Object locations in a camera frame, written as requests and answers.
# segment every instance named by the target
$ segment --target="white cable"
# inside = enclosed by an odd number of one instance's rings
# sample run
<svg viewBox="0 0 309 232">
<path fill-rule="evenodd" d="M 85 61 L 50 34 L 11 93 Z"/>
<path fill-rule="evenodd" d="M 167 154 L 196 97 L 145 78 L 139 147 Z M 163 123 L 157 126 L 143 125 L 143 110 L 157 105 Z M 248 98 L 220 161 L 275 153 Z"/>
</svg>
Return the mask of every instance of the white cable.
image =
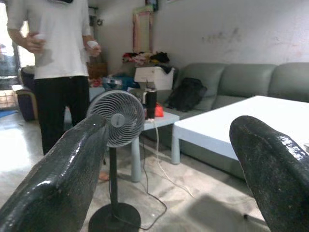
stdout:
<svg viewBox="0 0 309 232">
<path fill-rule="evenodd" d="M 192 198 L 195 199 L 195 197 L 193 196 L 193 194 L 191 193 L 191 191 L 190 191 L 186 186 L 178 185 L 178 184 L 176 184 L 175 182 L 173 182 L 173 181 L 171 180 L 171 178 L 167 175 L 167 173 L 164 171 L 164 169 L 162 168 L 162 166 L 161 166 L 161 164 L 160 164 L 160 162 L 159 162 L 159 131 L 158 131 L 158 127 L 156 126 L 155 121 L 153 120 L 152 122 L 154 123 L 154 128 L 155 128 L 155 132 L 156 132 L 156 161 L 157 161 L 157 163 L 158 163 L 160 169 L 162 170 L 162 172 L 164 173 L 164 175 L 166 176 L 166 178 L 167 178 L 172 184 L 174 184 L 175 186 L 177 186 L 177 187 L 183 189 L 184 191 L 186 191 L 187 193 L 189 193 L 190 196 L 191 196 Z"/>
</svg>

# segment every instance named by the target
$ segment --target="white coffee table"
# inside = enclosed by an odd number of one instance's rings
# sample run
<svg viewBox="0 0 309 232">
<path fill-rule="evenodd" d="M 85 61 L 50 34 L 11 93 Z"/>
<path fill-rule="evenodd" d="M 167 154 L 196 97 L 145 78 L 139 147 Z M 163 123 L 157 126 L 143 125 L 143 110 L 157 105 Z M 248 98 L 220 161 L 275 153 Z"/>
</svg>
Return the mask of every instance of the white coffee table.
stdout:
<svg viewBox="0 0 309 232">
<path fill-rule="evenodd" d="M 156 117 L 155 124 L 157 127 L 162 127 L 170 124 L 174 124 L 175 122 L 179 121 L 179 116 L 164 112 L 164 117 Z M 144 131 L 154 129 L 155 125 L 153 122 L 146 121 L 144 124 Z M 131 181 L 132 182 L 139 182 L 141 179 L 141 166 L 140 166 L 140 139 L 139 137 L 133 140 L 132 145 L 132 168 L 131 168 Z M 180 153 L 174 153 L 171 156 L 171 160 L 173 164 L 180 163 Z"/>
<path fill-rule="evenodd" d="M 232 121 L 242 115 L 253 116 L 287 134 L 306 150 L 304 144 L 309 143 L 309 103 L 263 96 L 176 122 L 173 139 L 182 139 L 238 160 L 230 142 L 229 130 Z M 172 155 L 178 153 L 179 146 L 173 146 Z"/>
</svg>

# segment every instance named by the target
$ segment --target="thermos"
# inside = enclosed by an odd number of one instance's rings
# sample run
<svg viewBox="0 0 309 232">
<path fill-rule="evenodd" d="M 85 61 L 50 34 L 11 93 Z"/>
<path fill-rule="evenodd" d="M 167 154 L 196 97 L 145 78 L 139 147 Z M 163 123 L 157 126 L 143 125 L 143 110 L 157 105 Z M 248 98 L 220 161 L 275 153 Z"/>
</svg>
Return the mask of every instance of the thermos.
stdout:
<svg viewBox="0 0 309 232">
<path fill-rule="evenodd" d="M 146 119 L 154 119 L 156 107 L 156 89 L 148 89 L 143 95 L 143 104 L 146 107 Z"/>
</svg>

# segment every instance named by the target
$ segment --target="black fan base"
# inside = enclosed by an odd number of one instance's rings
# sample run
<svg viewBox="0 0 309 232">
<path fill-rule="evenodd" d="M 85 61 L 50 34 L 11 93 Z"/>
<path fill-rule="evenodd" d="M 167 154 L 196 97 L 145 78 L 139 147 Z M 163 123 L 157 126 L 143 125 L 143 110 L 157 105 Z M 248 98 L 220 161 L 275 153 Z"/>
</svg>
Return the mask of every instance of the black fan base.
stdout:
<svg viewBox="0 0 309 232">
<path fill-rule="evenodd" d="M 89 232 L 138 232 L 141 224 L 136 208 L 126 203 L 118 203 L 118 217 L 135 226 L 131 226 L 112 216 L 112 205 L 100 208 L 90 219 Z"/>
</svg>

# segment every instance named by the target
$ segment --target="gray sofa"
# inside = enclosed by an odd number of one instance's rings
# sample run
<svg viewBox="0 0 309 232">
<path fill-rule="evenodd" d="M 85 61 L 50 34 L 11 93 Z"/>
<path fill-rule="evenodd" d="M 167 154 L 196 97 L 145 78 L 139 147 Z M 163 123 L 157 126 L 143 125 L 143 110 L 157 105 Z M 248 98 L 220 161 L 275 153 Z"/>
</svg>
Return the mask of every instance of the gray sofa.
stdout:
<svg viewBox="0 0 309 232">
<path fill-rule="evenodd" d="M 246 98 L 262 95 L 294 101 L 309 102 L 309 63 L 272 64 L 222 64 L 193 63 L 180 70 L 175 87 L 182 79 L 200 79 L 208 88 L 206 96 L 190 112 L 179 112 L 165 108 L 165 111 L 179 115 L 181 119 L 217 109 Z M 164 101 L 171 90 L 158 92 L 158 101 Z M 171 145 L 171 126 L 159 130 L 160 142 Z M 144 134 L 155 139 L 155 131 Z M 211 166 L 243 178 L 240 164 L 236 160 L 219 155 L 194 144 L 181 141 L 181 152 Z"/>
</svg>

